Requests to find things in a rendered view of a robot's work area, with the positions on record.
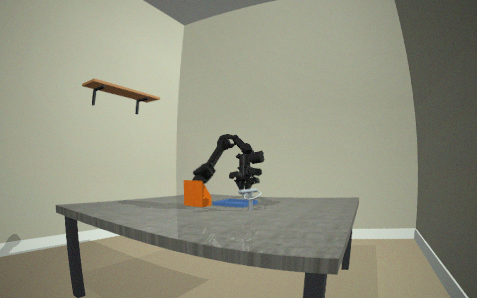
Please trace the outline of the blue tray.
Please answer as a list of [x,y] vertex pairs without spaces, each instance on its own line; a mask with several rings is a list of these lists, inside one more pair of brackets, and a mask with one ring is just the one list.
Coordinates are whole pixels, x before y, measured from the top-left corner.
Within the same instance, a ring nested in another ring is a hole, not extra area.
[[[258,200],[253,201],[253,205],[257,205]],[[249,200],[244,199],[225,199],[213,202],[213,205],[220,205],[225,207],[249,207]]]

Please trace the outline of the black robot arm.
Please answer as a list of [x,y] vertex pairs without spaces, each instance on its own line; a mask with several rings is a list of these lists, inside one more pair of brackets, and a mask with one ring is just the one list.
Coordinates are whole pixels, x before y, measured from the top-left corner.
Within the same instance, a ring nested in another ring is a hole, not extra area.
[[[229,139],[233,140],[234,143],[231,144]],[[237,135],[225,134],[219,137],[217,141],[217,147],[208,159],[208,161],[205,164],[202,164],[197,170],[193,172],[195,176],[192,180],[202,180],[204,184],[207,183],[215,173],[214,166],[219,160],[224,150],[232,148],[234,145],[237,145],[243,153],[238,154],[236,156],[236,158],[239,159],[239,165],[250,164],[250,162],[252,164],[264,162],[263,151],[254,152],[250,144],[244,143]],[[248,173],[252,174],[252,177],[254,177],[254,175],[260,176],[262,175],[262,169],[257,169],[253,167],[249,168],[249,166],[247,165],[245,174]]]

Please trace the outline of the grey t-shaped metal stake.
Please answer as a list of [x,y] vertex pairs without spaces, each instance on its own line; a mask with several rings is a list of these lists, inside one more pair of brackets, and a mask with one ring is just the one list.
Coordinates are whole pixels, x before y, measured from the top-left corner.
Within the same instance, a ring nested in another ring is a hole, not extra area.
[[[240,189],[238,192],[239,194],[249,193],[249,198],[253,198],[253,192],[257,192],[257,188],[250,188],[250,189]],[[249,200],[249,210],[253,210],[253,201]]]

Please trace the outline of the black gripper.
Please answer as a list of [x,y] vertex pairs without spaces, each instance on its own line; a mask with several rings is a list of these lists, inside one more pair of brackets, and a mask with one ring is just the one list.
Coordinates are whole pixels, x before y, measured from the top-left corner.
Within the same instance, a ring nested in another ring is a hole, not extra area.
[[[258,184],[260,183],[260,179],[259,178],[256,178],[256,177],[252,177],[251,174],[245,174],[245,170],[246,170],[246,167],[247,165],[250,167],[250,164],[240,164],[238,169],[239,169],[239,172],[238,171],[235,171],[235,172],[231,172],[229,174],[229,178],[230,179],[234,179],[234,177],[236,177],[236,180],[234,180],[234,182],[236,183],[236,185],[238,186],[239,189],[250,189],[252,187],[253,184]],[[250,178],[252,177],[252,178]]]

